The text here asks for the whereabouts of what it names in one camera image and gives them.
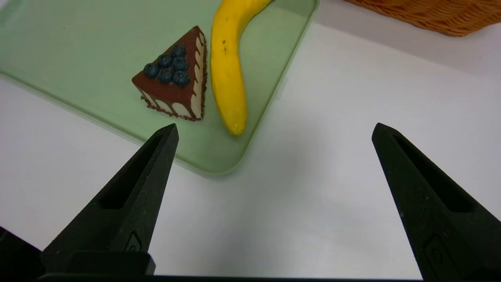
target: fake blueberry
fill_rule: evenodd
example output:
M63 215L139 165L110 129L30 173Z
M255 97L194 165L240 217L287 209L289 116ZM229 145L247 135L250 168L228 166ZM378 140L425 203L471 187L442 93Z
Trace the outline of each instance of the fake blueberry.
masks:
M170 69L162 69L158 72L158 81L163 84L172 82L172 71Z
M147 78L155 78L158 75L158 66L149 63L144 66L144 75L146 75Z
M175 84L181 87L188 85L188 83L190 82L190 78L185 71L176 71L174 73L174 76L172 77L172 80Z
M168 54L160 55L157 63L160 68L170 68L172 66L172 57Z
M186 55L186 48L183 45L174 45L170 54L175 57L184 57Z
M182 71L188 69L188 62L184 57L177 57L172 60L172 66L175 71Z

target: green tray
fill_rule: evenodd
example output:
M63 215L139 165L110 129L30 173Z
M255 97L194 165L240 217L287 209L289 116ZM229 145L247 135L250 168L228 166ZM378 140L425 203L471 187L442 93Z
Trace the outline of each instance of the green tray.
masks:
M275 0L245 29L240 57L248 118L239 137L219 117L210 70L205 118L197 122L148 109L131 82L193 26L210 42L219 2L11 0L0 12L0 74L141 142L175 122L177 160L205 174L225 174L241 162L318 0Z

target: banana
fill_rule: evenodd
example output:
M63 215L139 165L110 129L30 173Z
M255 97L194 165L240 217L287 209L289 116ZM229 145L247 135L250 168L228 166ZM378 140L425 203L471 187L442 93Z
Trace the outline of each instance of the banana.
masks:
M272 0L222 0L212 23L210 73L219 114L232 135L241 135L247 104L238 57L243 30Z

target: cake slice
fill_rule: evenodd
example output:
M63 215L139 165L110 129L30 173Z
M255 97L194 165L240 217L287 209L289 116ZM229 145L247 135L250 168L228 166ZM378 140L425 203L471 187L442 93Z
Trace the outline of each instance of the cake slice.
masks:
M149 108L187 120L202 120L207 65L205 36L198 26L132 78Z

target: white surface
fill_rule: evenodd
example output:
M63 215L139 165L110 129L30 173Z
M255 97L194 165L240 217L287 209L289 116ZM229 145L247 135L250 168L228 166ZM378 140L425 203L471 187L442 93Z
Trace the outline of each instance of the white surface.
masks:
M0 10L5 7L5 5L7 5L7 2L9 2L9 0L0 0Z
M242 166L172 167L156 273L419 278L372 130L400 130L500 218L499 50L499 25L449 38L323 1ZM44 248L137 149L0 80L0 225Z

